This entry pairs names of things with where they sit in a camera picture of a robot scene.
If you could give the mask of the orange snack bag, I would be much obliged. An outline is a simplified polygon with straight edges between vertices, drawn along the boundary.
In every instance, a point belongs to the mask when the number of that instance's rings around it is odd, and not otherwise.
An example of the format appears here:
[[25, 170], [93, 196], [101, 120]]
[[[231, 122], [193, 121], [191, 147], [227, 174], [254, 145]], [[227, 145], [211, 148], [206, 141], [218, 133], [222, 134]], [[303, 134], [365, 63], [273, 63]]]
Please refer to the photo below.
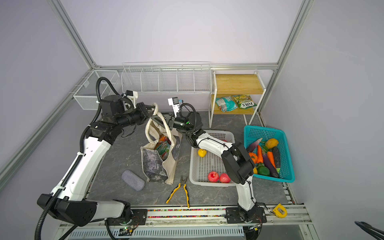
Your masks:
[[159, 138], [159, 141], [158, 141], [158, 143], [170, 143], [170, 140], [169, 140], [169, 138], [167, 137], [167, 136], [161, 136], [160, 138]]

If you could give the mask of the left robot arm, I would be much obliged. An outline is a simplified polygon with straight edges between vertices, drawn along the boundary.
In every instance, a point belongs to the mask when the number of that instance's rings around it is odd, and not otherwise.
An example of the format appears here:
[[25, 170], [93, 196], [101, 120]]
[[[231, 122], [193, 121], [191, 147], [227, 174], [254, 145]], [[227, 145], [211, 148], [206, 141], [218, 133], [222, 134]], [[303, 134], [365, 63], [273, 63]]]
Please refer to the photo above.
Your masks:
[[118, 93], [106, 77], [96, 82], [97, 112], [81, 134], [80, 150], [72, 165], [50, 194], [41, 194], [37, 204], [43, 209], [34, 238], [42, 238], [48, 215], [73, 226], [62, 239], [77, 227], [100, 220], [115, 219], [130, 223], [134, 217], [131, 205], [125, 201], [92, 201], [86, 195], [98, 166], [116, 138], [128, 126], [142, 125], [158, 109], [156, 104], [135, 103], [137, 93]]

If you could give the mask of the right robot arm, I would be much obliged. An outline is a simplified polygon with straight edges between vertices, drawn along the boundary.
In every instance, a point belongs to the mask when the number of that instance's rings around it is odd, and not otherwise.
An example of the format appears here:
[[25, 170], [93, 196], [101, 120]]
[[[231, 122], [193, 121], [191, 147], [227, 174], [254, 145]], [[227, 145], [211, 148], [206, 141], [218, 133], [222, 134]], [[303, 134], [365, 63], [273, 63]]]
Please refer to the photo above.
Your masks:
[[163, 126], [184, 134], [191, 147], [207, 150], [221, 158], [227, 175], [236, 184], [238, 206], [226, 209], [228, 223], [266, 223], [265, 211], [257, 203], [253, 191], [255, 164], [243, 144], [228, 143], [204, 131], [201, 116], [191, 104], [171, 98], [169, 105], [174, 113], [165, 115]]

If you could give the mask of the cream canvas tote bag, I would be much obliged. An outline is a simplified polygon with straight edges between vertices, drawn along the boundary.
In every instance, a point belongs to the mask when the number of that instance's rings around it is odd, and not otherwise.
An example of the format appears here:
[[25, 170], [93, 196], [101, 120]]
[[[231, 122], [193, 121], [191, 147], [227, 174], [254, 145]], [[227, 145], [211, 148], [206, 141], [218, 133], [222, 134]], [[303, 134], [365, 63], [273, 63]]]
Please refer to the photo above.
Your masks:
[[145, 134], [148, 143], [141, 147], [142, 170], [148, 182], [163, 182], [172, 185], [175, 178], [177, 160], [180, 153], [182, 135], [169, 127], [165, 115], [154, 104], [151, 115], [160, 120], [156, 123], [152, 118], [146, 124]]

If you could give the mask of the teal snack bag top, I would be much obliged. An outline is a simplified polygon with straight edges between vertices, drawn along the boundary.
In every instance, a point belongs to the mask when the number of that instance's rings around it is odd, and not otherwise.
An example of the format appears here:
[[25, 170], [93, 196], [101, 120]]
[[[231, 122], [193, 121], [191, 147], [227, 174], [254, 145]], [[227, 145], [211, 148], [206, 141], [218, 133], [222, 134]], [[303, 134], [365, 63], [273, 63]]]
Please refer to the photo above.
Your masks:
[[169, 143], [157, 143], [155, 150], [158, 152], [160, 158], [165, 161], [169, 156], [171, 145]]

